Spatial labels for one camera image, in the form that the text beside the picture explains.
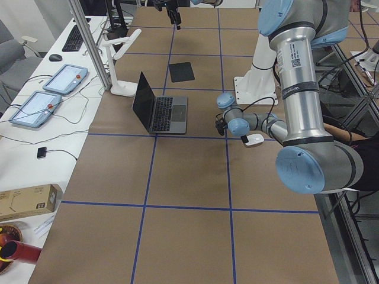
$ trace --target open laptop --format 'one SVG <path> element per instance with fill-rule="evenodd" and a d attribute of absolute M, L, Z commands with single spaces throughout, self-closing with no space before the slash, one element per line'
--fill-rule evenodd
<path fill-rule="evenodd" d="M 148 133 L 184 134 L 187 130 L 187 97 L 154 96 L 141 72 L 133 111 Z"/>

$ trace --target tablet device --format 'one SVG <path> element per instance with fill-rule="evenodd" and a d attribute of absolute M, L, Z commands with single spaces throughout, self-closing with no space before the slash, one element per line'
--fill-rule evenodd
<path fill-rule="evenodd" d="M 10 123 L 31 128 L 44 124 L 59 106 L 62 96 L 35 91 L 9 119 Z"/>
<path fill-rule="evenodd" d="M 65 64 L 42 88 L 49 92 L 67 95 L 83 81 L 87 73 L 88 69 L 85 67 Z"/>

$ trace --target cardboard box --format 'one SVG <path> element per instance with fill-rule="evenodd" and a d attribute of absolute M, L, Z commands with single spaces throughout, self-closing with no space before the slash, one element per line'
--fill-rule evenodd
<path fill-rule="evenodd" d="M 0 192 L 0 221 L 54 212 L 58 191 L 57 185 L 40 185 Z"/>

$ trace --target black keyboard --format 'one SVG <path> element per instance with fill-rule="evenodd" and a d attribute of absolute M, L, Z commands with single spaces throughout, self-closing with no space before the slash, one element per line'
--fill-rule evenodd
<path fill-rule="evenodd" d="M 79 32 L 79 28 L 77 25 L 74 25 L 69 37 L 66 40 L 65 46 L 63 46 L 62 51 L 63 52 L 69 52 L 69 51 L 79 51 L 81 49 L 83 43 L 82 35 Z"/>
<path fill-rule="evenodd" d="M 172 98 L 156 98 L 153 131 L 169 131 L 171 121 Z"/>

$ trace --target white desk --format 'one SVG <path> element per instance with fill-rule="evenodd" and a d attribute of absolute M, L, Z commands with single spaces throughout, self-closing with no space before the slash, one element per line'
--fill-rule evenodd
<path fill-rule="evenodd" d="M 106 17 L 91 18 L 92 20 L 89 25 L 91 33 L 94 36 L 94 40 L 96 41 L 102 31 L 101 27 L 104 24 Z M 86 55 L 83 55 L 86 51 L 84 44 L 78 52 L 62 52 L 62 47 L 66 42 L 73 26 L 74 22 L 71 21 L 31 77 L 37 75 L 53 75 L 66 63 L 87 67 L 89 70 L 87 77 L 71 95 L 63 97 L 63 100 L 66 101 L 62 102 L 60 107 L 58 107 L 55 112 L 56 115 L 63 116 L 70 121 L 77 122 L 81 117 L 87 99 L 76 92 L 83 88 L 83 86 L 85 86 L 97 75 L 97 73 L 89 54 L 86 53 Z M 102 61 L 106 63 L 107 56 L 105 49 L 101 49 L 103 51 L 101 55 Z M 53 53 L 61 54 L 63 60 L 61 62 L 50 62 L 49 56 Z M 39 77 L 27 82 L 15 98 L 13 104 L 21 104 L 34 91 L 42 91 L 42 86 L 47 79 L 48 77 Z M 98 78 L 93 79 L 92 82 L 82 91 L 82 94 L 88 98 L 88 105 L 83 118 L 77 124 L 69 123 L 63 118 L 51 117 L 51 119 L 49 119 L 48 122 L 42 125 L 39 129 L 34 130 L 17 127 L 9 122 L 1 122 L 0 135 L 16 140 L 36 143 L 38 141 L 47 140 L 61 134 L 68 134 L 74 131 L 85 131 L 89 128 L 89 125 L 94 119 L 103 91 L 104 89 L 102 88 L 101 82 Z M 8 109 L 0 121 L 8 120 L 15 110 L 15 108 Z M 78 157 L 85 139 L 86 133 L 77 133 L 57 138 L 49 142 L 30 145 L 1 137 L 0 191 L 56 183 L 64 192 L 75 167 L 75 159 L 62 151 L 51 152 L 48 153 L 45 158 L 37 159 L 37 149 L 44 146 L 46 146 L 48 150 L 62 149 Z M 23 238 L 26 243 L 43 247 L 47 234 L 38 239 L 34 234 L 33 229 L 38 227 L 52 215 L 53 214 L 44 214 L 3 223 L 15 224 L 22 231 Z M 6 271 L 3 275 L 0 275 L 0 282 L 7 284 L 27 283 L 33 270 L 34 265 L 32 264 L 14 262 L 8 271 Z"/>

